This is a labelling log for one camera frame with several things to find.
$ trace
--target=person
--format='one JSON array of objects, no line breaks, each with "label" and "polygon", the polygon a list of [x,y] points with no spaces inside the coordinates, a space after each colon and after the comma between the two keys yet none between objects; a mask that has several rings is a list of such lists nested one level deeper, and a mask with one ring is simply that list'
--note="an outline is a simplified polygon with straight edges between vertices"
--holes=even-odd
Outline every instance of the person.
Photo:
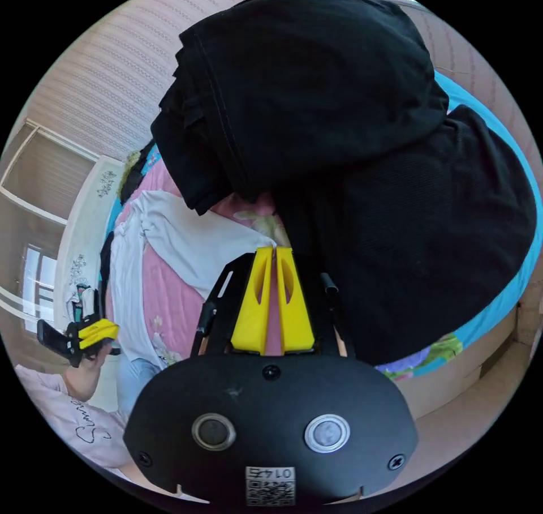
[{"label": "person", "polygon": [[132,365],[126,357],[119,361],[118,391],[123,393],[120,395],[122,407],[118,410],[107,412],[89,404],[110,351],[111,346],[104,346],[94,360],[84,358],[79,367],[69,366],[62,375],[37,372],[21,365],[15,367],[15,372],[50,427],[90,461],[158,493],[207,503],[181,490],[174,494],[149,482],[124,445],[123,433],[130,411],[139,392],[154,375],[146,362],[136,360]]}]

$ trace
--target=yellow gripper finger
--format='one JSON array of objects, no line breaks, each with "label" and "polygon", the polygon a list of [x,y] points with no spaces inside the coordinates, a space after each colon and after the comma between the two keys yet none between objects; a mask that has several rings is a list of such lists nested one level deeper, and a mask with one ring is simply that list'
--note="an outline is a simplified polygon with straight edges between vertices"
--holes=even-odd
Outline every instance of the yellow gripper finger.
[{"label": "yellow gripper finger", "polygon": [[313,349],[315,337],[296,271],[292,248],[278,247],[276,252],[282,354],[308,352]]},{"label": "yellow gripper finger", "polygon": [[270,313],[273,248],[256,251],[231,342],[235,350],[264,355]]},{"label": "yellow gripper finger", "polygon": [[79,331],[79,349],[84,350],[103,339],[117,339],[119,326],[106,319],[98,320],[97,322],[84,327]]}]

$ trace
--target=pink bedsheet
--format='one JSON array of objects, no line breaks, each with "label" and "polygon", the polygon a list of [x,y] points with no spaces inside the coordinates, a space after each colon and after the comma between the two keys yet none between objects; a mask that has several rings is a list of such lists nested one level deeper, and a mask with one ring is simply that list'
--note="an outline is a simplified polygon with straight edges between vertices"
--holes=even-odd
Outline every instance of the pink bedsheet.
[{"label": "pink bedsheet", "polygon": [[[144,190],[162,190],[181,197],[164,162],[158,161],[130,197],[116,225],[130,212],[130,203]],[[269,194],[262,195],[256,204],[249,204],[235,195],[213,207],[213,212],[236,221],[274,239],[281,246],[289,246],[285,230],[276,215]],[[281,355],[281,338],[277,304],[277,276],[272,267],[270,318],[268,324],[267,355]],[[168,363],[190,355],[203,300],[147,245],[143,256],[143,308],[145,324],[151,342],[159,356]],[[106,291],[106,315],[114,320],[109,288]]]}]

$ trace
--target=floor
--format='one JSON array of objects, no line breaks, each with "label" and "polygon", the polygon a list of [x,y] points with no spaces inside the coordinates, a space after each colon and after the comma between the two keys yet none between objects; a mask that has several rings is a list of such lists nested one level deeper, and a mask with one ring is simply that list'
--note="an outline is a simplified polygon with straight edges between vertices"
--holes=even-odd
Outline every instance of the floor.
[{"label": "floor", "polygon": [[419,446],[385,493],[439,469],[475,444],[499,417],[527,369],[531,347],[513,342],[471,388],[417,420]]}]

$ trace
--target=black cloth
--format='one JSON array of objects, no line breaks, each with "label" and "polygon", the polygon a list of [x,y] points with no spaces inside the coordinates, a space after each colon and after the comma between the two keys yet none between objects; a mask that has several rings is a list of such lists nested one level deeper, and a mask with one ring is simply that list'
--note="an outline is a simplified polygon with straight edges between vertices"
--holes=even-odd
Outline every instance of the black cloth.
[{"label": "black cloth", "polygon": [[126,180],[124,181],[123,187],[121,188],[119,193],[119,200],[121,205],[124,206],[130,196],[140,187],[141,181],[143,180],[143,175],[141,171],[145,166],[145,163],[147,162],[147,157],[149,156],[149,152],[151,151],[153,146],[154,140],[151,140],[145,146],[145,148],[140,150],[140,157],[128,172]]},{"label": "black cloth", "polygon": [[111,231],[100,250],[100,287],[98,289],[98,313],[101,317],[105,316],[106,311],[106,289],[109,282],[110,266],[111,266],[111,243],[113,242],[114,232]]},{"label": "black cloth", "polygon": [[456,330],[518,272],[535,200],[511,148],[448,97],[415,25],[376,0],[247,0],[180,35],[153,137],[188,206],[271,190],[339,288],[356,356]]}]

